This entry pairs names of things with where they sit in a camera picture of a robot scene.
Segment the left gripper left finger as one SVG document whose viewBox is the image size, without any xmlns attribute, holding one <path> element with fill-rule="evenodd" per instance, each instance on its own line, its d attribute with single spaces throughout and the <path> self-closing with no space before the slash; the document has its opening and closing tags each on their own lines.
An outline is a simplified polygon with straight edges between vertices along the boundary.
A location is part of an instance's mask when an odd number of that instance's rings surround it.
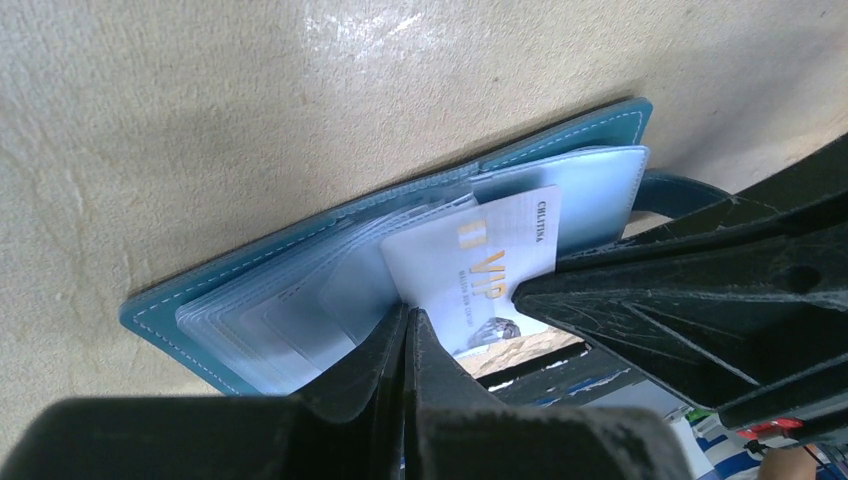
<svg viewBox="0 0 848 480">
<path fill-rule="evenodd" d="M 46 408 L 5 479 L 392 478 L 409 310 L 286 396 L 76 398 Z"/>
</svg>

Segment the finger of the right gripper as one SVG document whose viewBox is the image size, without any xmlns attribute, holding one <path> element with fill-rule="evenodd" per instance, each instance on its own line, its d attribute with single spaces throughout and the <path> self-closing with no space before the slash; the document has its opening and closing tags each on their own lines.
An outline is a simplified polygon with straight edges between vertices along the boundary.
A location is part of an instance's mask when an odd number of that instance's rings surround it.
<svg viewBox="0 0 848 480">
<path fill-rule="evenodd" d="M 732 430 L 847 437 L 847 227 L 634 252 L 523 283 L 518 311 L 574 333 Z"/>
<path fill-rule="evenodd" d="M 615 245 L 561 258 L 557 273 L 710 254 L 764 241 L 847 248 L 847 137 L 724 200 Z"/>
</svg>

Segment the blue card holder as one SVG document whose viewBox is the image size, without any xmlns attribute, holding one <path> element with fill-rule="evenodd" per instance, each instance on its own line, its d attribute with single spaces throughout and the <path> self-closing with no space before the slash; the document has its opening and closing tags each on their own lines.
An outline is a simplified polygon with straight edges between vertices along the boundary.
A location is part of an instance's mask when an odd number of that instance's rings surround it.
<svg viewBox="0 0 848 480">
<path fill-rule="evenodd" d="M 394 234 L 556 185 L 556 259 L 617 242 L 634 212 L 676 219 L 723 200 L 648 168 L 652 110 L 624 100 L 326 210 L 132 297 L 120 323 L 226 395 L 292 394 L 403 301 L 381 251 Z"/>
</svg>

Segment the white VIP card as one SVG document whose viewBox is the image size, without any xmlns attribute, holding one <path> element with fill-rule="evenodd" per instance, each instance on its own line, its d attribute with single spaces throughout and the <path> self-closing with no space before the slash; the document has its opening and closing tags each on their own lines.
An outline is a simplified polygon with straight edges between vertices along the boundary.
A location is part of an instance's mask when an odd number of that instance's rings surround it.
<svg viewBox="0 0 848 480">
<path fill-rule="evenodd" d="M 442 347 L 464 355 L 545 331 L 519 313 L 517 286 L 554 269 L 562 193 L 525 191 L 394 234 L 381 251 L 401 299 L 422 309 Z"/>
</svg>

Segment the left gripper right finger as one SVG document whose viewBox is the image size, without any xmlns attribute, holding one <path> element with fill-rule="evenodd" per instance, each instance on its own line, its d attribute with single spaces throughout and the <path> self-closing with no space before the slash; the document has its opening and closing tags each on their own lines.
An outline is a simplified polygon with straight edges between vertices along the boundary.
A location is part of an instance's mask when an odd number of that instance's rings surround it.
<svg viewBox="0 0 848 480">
<path fill-rule="evenodd" d="M 405 335 L 408 479 L 689 479 L 673 430 L 638 408 L 509 406 L 441 346 L 425 311 Z"/>
</svg>

